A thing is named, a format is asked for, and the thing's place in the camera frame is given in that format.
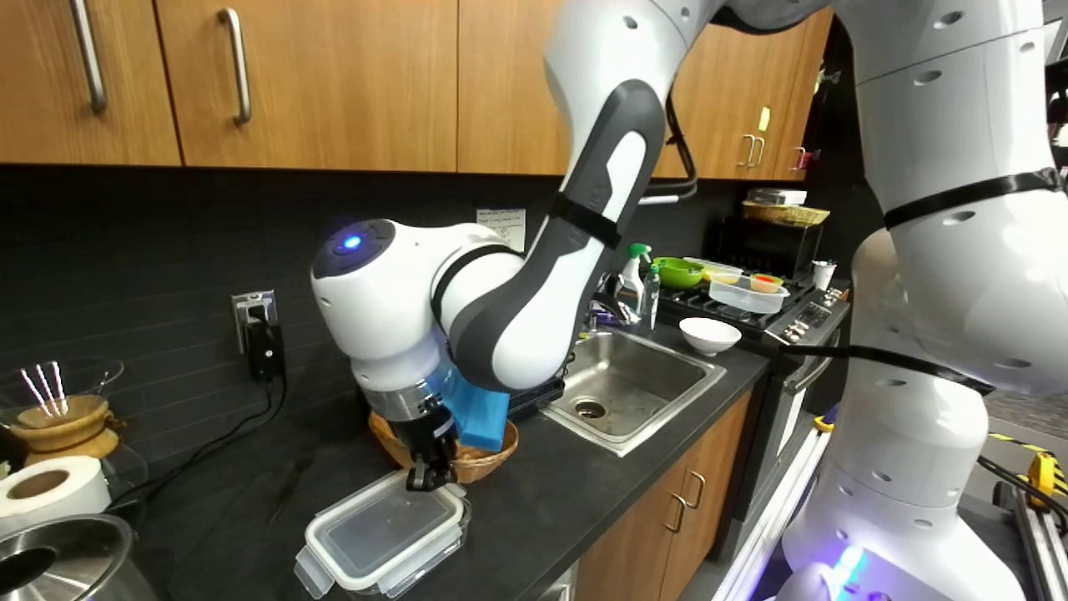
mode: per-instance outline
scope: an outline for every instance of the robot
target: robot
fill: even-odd
[[[569,360],[600,257],[666,139],[673,70],[712,20],[783,30],[829,0],[564,0],[548,80],[572,164],[532,255],[491,229],[366,220],[313,262],[313,297],[411,484],[447,481],[463,375],[535,391]],[[984,391],[1068,385],[1068,204],[1046,125],[1038,0],[839,0],[855,40],[865,171],[884,229],[855,257],[839,431],[780,549],[780,598],[1025,598],[958,519],[989,434]]]

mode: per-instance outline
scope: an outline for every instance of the lower cabinet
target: lower cabinet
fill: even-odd
[[[679,601],[721,525],[752,391],[578,563],[582,601]]]

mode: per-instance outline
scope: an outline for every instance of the wooden cabinet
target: wooden cabinet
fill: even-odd
[[[83,58],[102,72],[97,107]],[[0,164],[176,164],[176,156],[150,0],[0,4]]]
[[[801,180],[801,136],[831,32],[831,9],[752,38],[712,28],[673,80],[673,107],[702,180]],[[681,178],[666,149],[661,178]]]
[[[463,175],[564,175],[564,115],[544,78],[560,0],[462,0]]]
[[[156,9],[192,166],[453,171],[459,0]]]
[[[752,394],[608,526],[578,563],[585,601],[679,601],[694,582],[723,512]]]

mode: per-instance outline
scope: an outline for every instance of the white bowl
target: white bowl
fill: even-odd
[[[683,318],[679,321],[679,331],[706,357],[713,357],[741,342],[741,331],[736,323],[712,318]]]

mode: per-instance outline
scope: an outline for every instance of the cup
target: cup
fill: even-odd
[[[835,266],[839,266],[835,262],[812,262],[814,291],[829,291],[831,286]]]

